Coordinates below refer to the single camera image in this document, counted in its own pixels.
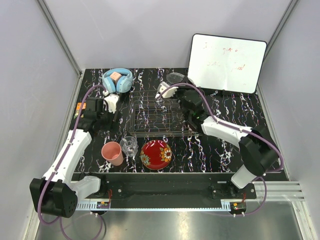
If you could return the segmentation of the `pink plastic cup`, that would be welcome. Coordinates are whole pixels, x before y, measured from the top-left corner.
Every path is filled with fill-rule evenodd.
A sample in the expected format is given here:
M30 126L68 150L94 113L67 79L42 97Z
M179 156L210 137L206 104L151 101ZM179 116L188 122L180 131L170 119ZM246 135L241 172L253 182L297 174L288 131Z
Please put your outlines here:
M101 155L114 166L120 166L124 160L122 148L115 141L107 142L101 149Z

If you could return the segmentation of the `clear glass tumbler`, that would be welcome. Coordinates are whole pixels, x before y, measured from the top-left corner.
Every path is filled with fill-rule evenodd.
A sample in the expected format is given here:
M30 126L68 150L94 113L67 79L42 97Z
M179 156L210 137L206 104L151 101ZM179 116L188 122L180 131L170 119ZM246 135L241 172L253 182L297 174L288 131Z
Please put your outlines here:
M138 141L133 136L123 137L120 141L120 147L127 157L134 157L138 152Z

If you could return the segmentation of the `red floral plate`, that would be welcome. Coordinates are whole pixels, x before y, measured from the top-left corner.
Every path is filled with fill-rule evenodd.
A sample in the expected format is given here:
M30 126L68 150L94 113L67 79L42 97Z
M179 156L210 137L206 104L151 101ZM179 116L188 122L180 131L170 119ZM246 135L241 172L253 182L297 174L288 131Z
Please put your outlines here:
M142 164L150 170L166 168L173 158L170 146L163 140L151 140L143 145L140 151Z

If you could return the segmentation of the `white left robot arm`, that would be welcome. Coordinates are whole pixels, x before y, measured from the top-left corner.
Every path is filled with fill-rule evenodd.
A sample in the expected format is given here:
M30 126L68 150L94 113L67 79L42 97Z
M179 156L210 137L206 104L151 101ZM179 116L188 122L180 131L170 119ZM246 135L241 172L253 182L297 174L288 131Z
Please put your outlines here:
M105 98L88 97L81 104L83 109L79 110L55 161L42 178L34 178L29 185L38 214L70 218L78 202L91 195L103 198L108 193L104 177L86 174L75 183L72 177L95 134L116 127L118 101L119 96L111 94Z

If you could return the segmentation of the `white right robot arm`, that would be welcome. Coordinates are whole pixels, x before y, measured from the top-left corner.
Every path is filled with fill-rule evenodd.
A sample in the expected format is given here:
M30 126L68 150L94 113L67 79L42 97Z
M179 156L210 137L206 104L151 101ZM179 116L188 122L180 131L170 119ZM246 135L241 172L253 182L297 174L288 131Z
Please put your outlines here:
M194 132L224 140L239 149L243 164L227 185L230 197L239 198L249 183L273 172L275 162L280 162L278 170L283 168L284 157L267 127L241 126L218 118L213 114L203 90L186 75L169 73L158 91L165 99L177 100L185 121Z

